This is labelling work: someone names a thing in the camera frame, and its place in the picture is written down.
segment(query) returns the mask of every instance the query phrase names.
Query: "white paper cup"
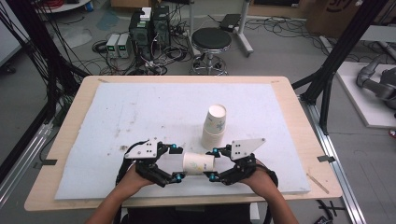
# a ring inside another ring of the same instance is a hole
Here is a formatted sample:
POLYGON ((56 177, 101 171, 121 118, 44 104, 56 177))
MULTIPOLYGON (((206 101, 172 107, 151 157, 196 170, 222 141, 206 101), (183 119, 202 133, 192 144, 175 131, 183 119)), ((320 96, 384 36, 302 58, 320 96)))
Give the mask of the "white paper cup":
POLYGON ((215 156, 192 152, 184 153, 183 171, 186 175, 203 175, 203 172, 214 171, 215 156))
POLYGON ((201 145, 209 151, 211 151, 213 147, 221 147, 224 133, 225 132, 212 134, 204 128, 202 132, 201 145))
POLYGON ((223 133, 225 130, 226 113, 227 111, 223 105, 210 106, 204 122, 204 129, 212 134, 223 133))

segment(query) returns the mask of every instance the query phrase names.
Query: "white mat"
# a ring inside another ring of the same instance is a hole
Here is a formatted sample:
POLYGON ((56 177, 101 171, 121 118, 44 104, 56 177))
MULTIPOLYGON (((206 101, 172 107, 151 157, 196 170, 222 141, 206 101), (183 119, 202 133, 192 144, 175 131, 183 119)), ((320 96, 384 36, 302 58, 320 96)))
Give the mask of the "white mat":
MULTIPOLYGON (((275 170, 284 193, 310 190, 288 128, 271 85, 265 84, 121 84, 103 83, 73 145, 55 199, 105 198, 114 188, 124 150, 138 141, 157 137, 184 151, 205 153, 200 137, 213 104, 227 109, 223 144, 265 137, 254 153, 275 170)), ((182 170, 181 155, 163 155, 158 161, 168 173, 182 170)), ((219 171, 233 167, 222 157, 219 171)), ((205 176, 187 176, 181 184, 149 186, 135 197, 223 195, 252 193, 243 184, 224 186, 205 176)))
MULTIPOLYGON (((394 118, 394 114, 396 111, 390 109, 383 101, 376 98, 372 91, 362 89, 356 85, 356 77, 359 71, 366 65, 367 63, 343 63, 338 69, 337 76, 340 77, 346 93, 358 110, 366 127, 395 128, 396 118, 394 118)), ((382 72, 393 67, 395 65, 380 64, 375 69, 372 80, 379 82, 382 72)))

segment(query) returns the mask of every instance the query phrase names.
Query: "stool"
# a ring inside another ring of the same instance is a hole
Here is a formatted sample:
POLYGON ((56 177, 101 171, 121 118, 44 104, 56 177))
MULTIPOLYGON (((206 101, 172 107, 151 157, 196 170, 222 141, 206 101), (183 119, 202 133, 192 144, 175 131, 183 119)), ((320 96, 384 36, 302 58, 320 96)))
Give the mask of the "stool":
POLYGON ((226 32, 218 28, 199 29, 192 34, 191 43, 202 53, 192 61, 191 71, 199 75, 202 73, 211 75, 212 71, 217 76, 227 75, 225 62, 213 55, 222 53, 230 47, 231 38, 226 32))

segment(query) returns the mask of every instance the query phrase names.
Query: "gray robotic arm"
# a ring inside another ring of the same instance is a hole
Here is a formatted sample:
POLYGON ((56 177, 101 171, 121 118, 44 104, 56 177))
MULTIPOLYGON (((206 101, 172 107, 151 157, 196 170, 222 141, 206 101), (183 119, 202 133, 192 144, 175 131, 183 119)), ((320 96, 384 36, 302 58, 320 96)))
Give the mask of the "gray robotic arm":
POLYGON ((385 70, 380 82, 375 82, 371 80, 371 76, 375 73, 379 62, 380 56, 363 67, 358 73, 356 84, 375 93, 375 96, 383 100, 389 108, 396 109, 396 67, 385 70))

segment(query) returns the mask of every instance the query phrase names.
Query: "human arm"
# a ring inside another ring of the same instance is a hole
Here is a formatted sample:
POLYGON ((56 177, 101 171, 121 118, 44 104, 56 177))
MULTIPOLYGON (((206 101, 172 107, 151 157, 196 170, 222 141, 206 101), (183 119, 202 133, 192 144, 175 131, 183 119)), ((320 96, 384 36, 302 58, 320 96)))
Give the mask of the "human arm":
POLYGON ((136 194, 141 188, 151 184, 153 184, 151 181, 141 177, 135 171, 133 165, 85 223, 111 223, 123 201, 136 194))
POLYGON ((262 168, 258 167, 253 175, 241 180, 241 183, 248 185, 257 195, 267 201, 275 224, 298 223, 283 195, 262 168))

